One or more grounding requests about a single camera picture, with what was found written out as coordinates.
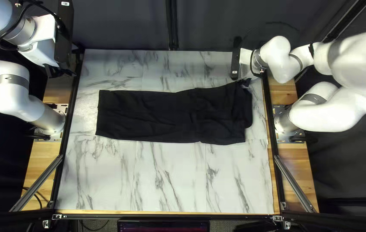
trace marble surface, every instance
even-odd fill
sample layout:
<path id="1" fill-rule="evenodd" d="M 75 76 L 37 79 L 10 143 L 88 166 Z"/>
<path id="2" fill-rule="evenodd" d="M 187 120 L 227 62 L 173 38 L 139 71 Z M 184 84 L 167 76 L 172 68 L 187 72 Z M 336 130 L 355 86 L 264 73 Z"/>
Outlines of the marble surface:
<path id="1" fill-rule="evenodd" d="M 57 200 L 60 209 L 273 214 L 261 80 L 245 143 L 95 135 L 99 90 L 178 92 L 231 82 L 229 52 L 86 50 Z"/>

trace black curtain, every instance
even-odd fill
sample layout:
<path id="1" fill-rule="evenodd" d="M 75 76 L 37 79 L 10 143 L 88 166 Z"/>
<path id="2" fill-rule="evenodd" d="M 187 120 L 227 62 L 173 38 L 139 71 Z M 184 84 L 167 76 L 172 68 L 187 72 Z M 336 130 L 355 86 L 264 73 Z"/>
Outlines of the black curtain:
<path id="1" fill-rule="evenodd" d="M 42 99 L 47 77 L 41 68 L 18 52 L 0 50 L 0 60 L 25 66 L 30 71 L 30 94 Z M 0 113 L 0 212 L 8 211 L 21 196 L 32 139 L 32 125 L 16 117 Z"/>
<path id="2" fill-rule="evenodd" d="M 366 32 L 366 8 L 338 39 L 362 32 Z M 311 67 L 297 82 L 298 95 L 321 81 L 340 87 L 332 76 Z M 308 143 L 308 151 L 320 212 L 366 216 L 366 115 L 341 133 L 308 134 L 318 139 Z"/>
<path id="3" fill-rule="evenodd" d="M 180 50 L 231 51 L 235 36 L 255 48 L 276 35 L 308 44 L 355 0 L 177 0 Z M 44 1 L 51 10 L 57 0 Z M 167 50 L 165 0 L 74 0 L 73 41 L 89 49 Z M 44 15 L 31 8 L 30 15 Z"/>

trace white robotic arm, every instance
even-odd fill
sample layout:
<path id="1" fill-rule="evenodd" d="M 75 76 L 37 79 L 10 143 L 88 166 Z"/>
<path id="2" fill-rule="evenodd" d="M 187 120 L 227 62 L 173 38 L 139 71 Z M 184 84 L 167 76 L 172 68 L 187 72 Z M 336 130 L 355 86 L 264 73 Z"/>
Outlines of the white robotic arm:
<path id="1" fill-rule="evenodd" d="M 0 113 L 18 117 L 36 125 L 43 134 L 63 130 L 64 115 L 35 96 L 28 95 L 29 72 L 15 63 L 0 61 Z"/>
<path id="2" fill-rule="evenodd" d="M 240 62 L 252 64 L 254 73 L 270 69 L 279 83 L 314 65 L 343 86 L 337 89 L 326 82 L 314 85 L 279 119 L 275 125 L 278 131 L 301 128 L 340 132 L 350 129 L 366 114 L 366 33 L 342 41 L 304 45 L 291 52 L 289 41 L 276 36 L 253 52 L 241 49 Z"/>
<path id="3" fill-rule="evenodd" d="M 0 0 L 0 35 L 8 30 L 17 19 L 8 0 Z M 58 67 L 54 60 L 55 19 L 47 14 L 40 17 L 24 15 L 15 29 L 4 37 L 18 46 L 18 52 L 31 62 L 44 67 L 44 64 Z"/>

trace black pants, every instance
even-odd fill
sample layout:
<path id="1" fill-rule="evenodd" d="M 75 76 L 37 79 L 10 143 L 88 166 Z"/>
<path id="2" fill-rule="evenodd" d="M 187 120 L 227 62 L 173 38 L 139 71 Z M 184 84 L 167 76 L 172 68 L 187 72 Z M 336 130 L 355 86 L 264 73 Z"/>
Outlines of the black pants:
<path id="1" fill-rule="evenodd" d="M 252 95 L 242 85 L 249 82 L 176 93 L 100 90 L 95 134 L 149 142 L 244 142 Z"/>

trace wooden table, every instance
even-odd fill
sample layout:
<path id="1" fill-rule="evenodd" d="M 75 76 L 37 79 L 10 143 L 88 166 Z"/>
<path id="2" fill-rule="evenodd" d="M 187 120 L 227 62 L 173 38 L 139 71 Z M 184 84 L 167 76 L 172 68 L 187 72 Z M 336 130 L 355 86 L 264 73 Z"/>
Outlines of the wooden table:
<path id="1" fill-rule="evenodd" d="M 45 103 L 68 103 L 71 92 L 71 81 L 66 78 L 50 79 L 47 83 L 46 93 L 44 96 Z M 272 104 L 291 104 L 297 100 L 296 88 L 293 80 L 286 84 L 279 84 L 273 78 L 269 77 L 269 86 L 271 89 Z M 31 184 L 41 175 L 48 165 L 57 157 L 60 151 L 60 143 L 44 143 L 34 142 L 28 169 L 25 177 L 25 187 L 30 187 Z M 273 190 L 273 207 L 274 214 L 279 214 L 279 203 L 276 189 L 274 163 L 272 158 L 272 149 L 268 145 L 269 165 L 271 168 L 272 190 Z M 292 173 L 299 186 L 307 195 L 310 202 L 318 211 L 318 203 L 316 200 L 314 181 L 312 179 L 311 166 L 309 163 L 308 150 L 306 144 L 278 144 L 279 156 Z M 54 174 L 38 190 L 48 200 L 51 196 L 52 182 Z M 289 209 L 296 211 L 304 211 L 298 198 L 295 196 L 289 183 L 283 178 L 283 187 L 286 203 Z M 43 206 L 46 206 L 46 201 L 42 200 Z M 39 209 L 37 200 L 33 197 L 24 207 L 23 210 Z M 57 210 L 62 214 L 204 214 L 190 212 L 149 212 L 149 211 L 98 211 L 98 210 Z"/>

